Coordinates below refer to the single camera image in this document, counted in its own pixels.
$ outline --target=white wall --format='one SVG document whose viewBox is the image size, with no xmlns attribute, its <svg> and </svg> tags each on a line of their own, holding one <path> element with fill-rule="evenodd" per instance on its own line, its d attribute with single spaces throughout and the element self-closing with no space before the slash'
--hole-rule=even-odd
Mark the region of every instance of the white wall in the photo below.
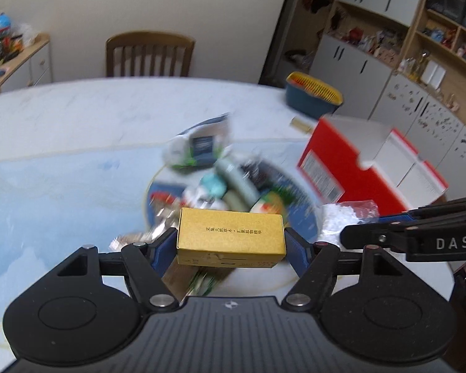
<svg viewBox="0 0 466 373">
<path fill-rule="evenodd" d="M 0 0 L 0 11 L 49 32 L 55 81 L 102 77 L 105 41 L 129 30 L 197 41 L 191 76 L 257 82 L 283 0 Z"/>
</svg>

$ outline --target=open shoe box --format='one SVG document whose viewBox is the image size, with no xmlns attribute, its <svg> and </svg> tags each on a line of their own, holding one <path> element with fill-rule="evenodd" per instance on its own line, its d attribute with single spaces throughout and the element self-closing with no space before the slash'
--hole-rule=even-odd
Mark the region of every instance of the open shoe box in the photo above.
<svg viewBox="0 0 466 373">
<path fill-rule="evenodd" d="M 381 216 L 426 206 L 447 183 L 391 126 L 325 115 L 298 164 L 326 202 L 372 199 Z"/>
</svg>

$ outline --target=white marble table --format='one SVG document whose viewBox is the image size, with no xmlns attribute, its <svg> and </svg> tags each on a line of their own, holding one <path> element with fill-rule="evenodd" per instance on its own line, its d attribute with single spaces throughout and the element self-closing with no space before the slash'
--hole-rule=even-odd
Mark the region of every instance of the white marble table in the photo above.
<svg viewBox="0 0 466 373">
<path fill-rule="evenodd" d="M 298 114 L 286 106 L 281 89 L 125 78 L 1 94 L 0 257 L 7 261 L 0 263 L 0 319 L 15 296 L 81 244 L 107 251 L 114 236 L 144 228 L 141 198 L 162 166 L 162 144 L 225 112 L 231 114 L 235 150 L 260 150 L 304 185 L 295 165 L 308 137 L 289 125 Z M 85 194 L 90 184 L 95 192 Z M 405 264 L 450 296 L 453 278 L 446 263 Z M 296 279 L 286 263 L 238 269 L 215 294 L 282 298 Z M 355 281 L 340 279 L 337 286 Z M 11 360 L 0 326 L 0 370 Z"/>
</svg>

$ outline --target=barcode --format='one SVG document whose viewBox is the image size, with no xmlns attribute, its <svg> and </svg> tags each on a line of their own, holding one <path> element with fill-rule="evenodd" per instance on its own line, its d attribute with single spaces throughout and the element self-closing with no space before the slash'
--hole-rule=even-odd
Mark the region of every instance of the barcode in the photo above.
<svg viewBox="0 0 466 373">
<path fill-rule="evenodd" d="M 329 202 L 336 202 L 342 197 L 343 189 L 338 185 L 333 175 L 326 170 L 312 150 L 307 153 L 306 158 L 302 161 L 301 168 L 323 198 Z"/>
</svg>

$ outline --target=yellow box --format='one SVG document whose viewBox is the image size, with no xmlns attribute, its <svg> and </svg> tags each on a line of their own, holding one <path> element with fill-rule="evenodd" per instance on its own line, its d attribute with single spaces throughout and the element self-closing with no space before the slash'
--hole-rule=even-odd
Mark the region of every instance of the yellow box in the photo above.
<svg viewBox="0 0 466 373">
<path fill-rule="evenodd" d="M 279 214 L 183 208 L 178 263 L 224 268 L 272 268 L 286 255 Z"/>
</svg>

